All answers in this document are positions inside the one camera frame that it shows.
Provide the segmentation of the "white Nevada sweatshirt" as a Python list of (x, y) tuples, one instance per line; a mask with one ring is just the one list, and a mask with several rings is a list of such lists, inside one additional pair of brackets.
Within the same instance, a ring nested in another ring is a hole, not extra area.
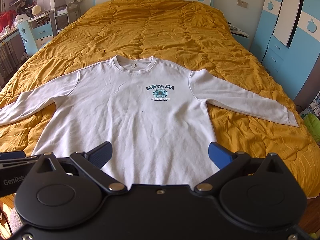
[(208, 104), (297, 126), (294, 114), (264, 98), (168, 60), (115, 56), (61, 77), (1, 109), (1, 125), (21, 121), (54, 103), (56, 111), (33, 154), (68, 157), (103, 142), (113, 148), (103, 171), (132, 184), (196, 186), (219, 168), (209, 158), (216, 140)]

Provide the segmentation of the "green plastic item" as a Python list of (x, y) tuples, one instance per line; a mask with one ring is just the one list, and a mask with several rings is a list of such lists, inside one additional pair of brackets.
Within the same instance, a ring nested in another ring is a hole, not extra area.
[(309, 130), (315, 142), (320, 141), (320, 120), (312, 113), (308, 113), (304, 119), (304, 124)]

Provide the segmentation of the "blue white desk chair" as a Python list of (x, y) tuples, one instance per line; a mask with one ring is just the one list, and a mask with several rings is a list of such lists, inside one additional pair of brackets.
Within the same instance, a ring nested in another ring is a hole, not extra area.
[(29, 56), (33, 56), (35, 53), (37, 53), (38, 48), (29, 22), (23, 21), (17, 25), (17, 28), (23, 41), (25, 52)]

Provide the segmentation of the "blue bedside table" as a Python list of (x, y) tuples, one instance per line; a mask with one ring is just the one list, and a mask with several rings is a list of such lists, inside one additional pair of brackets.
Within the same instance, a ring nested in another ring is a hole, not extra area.
[(237, 27), (234, 27), (233, 29), (231, 29), (231, 33), (236, 41), (238, 41), (244, 48), (249, 50), (250, 39), (249, 35), (246, 32), (240, 30)]

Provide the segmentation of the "mustard yellow quilt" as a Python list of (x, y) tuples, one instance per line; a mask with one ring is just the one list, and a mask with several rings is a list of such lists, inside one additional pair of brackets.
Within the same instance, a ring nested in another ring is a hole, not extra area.
[[(33, 55), (1, 91), (1, 106), (25, 91), (121, 55), (155, 56), (189, 70), (205, 69), (260, 96), (296, 107), (258, 59), (238, 43), (223, 13), (199, 2), (111, 0), (93, 6)], [(289, 127), (209, 107), (218, 142), (254, 157), (275, 152), (309, 198), (319, 195), (319, 146), (301, 118)]]

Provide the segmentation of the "blue white wardrobe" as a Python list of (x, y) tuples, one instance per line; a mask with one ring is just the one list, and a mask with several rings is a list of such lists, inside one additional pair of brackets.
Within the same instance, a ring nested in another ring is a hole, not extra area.
[(319, 0), (264, 0), (250, 51), (297, 105), (317, 92)]

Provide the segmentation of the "desk with blue drawers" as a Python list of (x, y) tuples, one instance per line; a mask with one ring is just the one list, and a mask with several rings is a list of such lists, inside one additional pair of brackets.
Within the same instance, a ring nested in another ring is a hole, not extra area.
[[(40, 25), (36, 27), (35, 23), (38, 23), (39, 20), (45, 20), (49, 19), (49, 22), (43, 25)], [(35, 18), (29, 19), (29, 25), (31, 28), (31, 31), (33, 32), (33, 36), (35, 38), (38, 51), (46, 45), (49, 41), (53, 39), (55, 36), (55, 33), (52, 28), (52, 20), (53, 20), (53, 11), (48, 11), (40, 16), (37, 16)], [(20, 35), (17, 26), (13, 28), (8, 33), (1, 35), (1, 47), (4, 46), (7, 42), (12, 40), (15, 36)]]

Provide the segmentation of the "red bag on desk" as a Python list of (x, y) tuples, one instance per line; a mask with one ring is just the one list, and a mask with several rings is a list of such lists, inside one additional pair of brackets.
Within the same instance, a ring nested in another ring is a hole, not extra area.
[(2, 32), (6, 26), (9, 26), (10, 28), (12, 27), (16, 15), (17, 12), (15, 10), (0, 13), (0, 32)]

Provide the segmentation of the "grey metal trolley rack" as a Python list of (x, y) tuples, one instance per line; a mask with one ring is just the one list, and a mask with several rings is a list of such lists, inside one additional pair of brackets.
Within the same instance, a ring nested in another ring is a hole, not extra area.
[(73, 23), (81, 16), (79, 2), (68, 3), (54, 9), (55, 25), (60, 33), (67, 25)]

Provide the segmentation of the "beige wall switch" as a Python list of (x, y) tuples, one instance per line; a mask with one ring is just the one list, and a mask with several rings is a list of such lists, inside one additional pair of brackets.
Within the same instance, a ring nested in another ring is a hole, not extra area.
[(248, 7), (248, 3), (244, 2), (242, 0), (238, 0), (237, 1), (237, 5), (240, 6), (240, 7), (243, 7), (243, 8), (247, 8)]

